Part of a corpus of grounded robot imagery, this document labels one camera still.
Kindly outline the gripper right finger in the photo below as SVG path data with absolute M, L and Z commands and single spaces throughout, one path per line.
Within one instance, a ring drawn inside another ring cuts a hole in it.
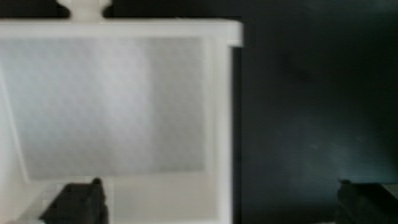
M 398 183 L 341 181 L 336 224 L 398 224 Z

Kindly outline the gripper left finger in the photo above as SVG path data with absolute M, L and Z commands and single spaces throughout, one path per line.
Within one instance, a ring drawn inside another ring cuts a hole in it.
M 103 182 L 69 183 L 39 216 L 45 224 L 109 224 Z

